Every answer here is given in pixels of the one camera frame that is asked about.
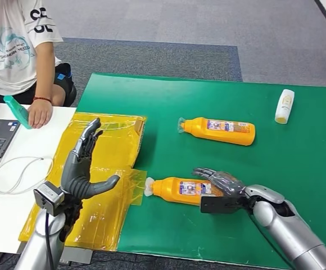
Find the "orange plastic bottle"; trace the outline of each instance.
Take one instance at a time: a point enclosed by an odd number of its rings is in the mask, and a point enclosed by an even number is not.
[[[213,120],[198,117],[192,120],[180,118],[178,132],[188,132],[198,138],[251,145],[256,136],[253,124],[237,121]]]
[[[174,203],[199,205],[201,196],[223,196],[223,192],[208,180],[168,177],[155,181],[146,180],[144,195],[155,195]]]

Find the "small white bottle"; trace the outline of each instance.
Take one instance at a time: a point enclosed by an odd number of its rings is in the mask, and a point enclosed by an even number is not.
[[[275,122],[287,124],[293,100],[294,92],[289,89],[283,90],[278,102],[277,110],[275,111]]]

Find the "red bracelet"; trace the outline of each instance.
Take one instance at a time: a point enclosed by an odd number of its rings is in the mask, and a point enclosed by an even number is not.
[[[45,98],[45,97],[34,97],[33,101],[35,100],[45,100],[45,101],[48,101],[49,103],[52,104],[52,102],[49,99],[49,98]]]

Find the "green table surface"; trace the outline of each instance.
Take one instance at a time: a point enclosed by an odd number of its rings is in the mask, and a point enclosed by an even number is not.
[[[284,88],[295,98],[281,125],[274,116]],[[326,87],[92,74],[77,110],[147,116],[135,168],[163,179],[208,167],[265,185],[293,202],[326,244]],[[178,118],[199,116],[250,122],[256,139],[238,146],[177,132]],[[118,249],[288,268],[243,210],[201,214],[155,196],[129,208]]]

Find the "yellow plastic sheet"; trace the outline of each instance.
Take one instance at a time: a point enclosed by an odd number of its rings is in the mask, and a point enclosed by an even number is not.
[[[103,134],[93,152],[91,181],[100,182],[118,174],[117,185],[103,194],[83,200],[79,219],[66,239],[66,246],[116,250],[119,234],[130,204],[141,203],[146,172],[134,170],[146,118],[141,116],[76,113],[62,135],[47,180],[59,186],[68,153],[74,148],[87,124],[100,117]],[[35,205],[20,234],[28,241],[39,208]]]

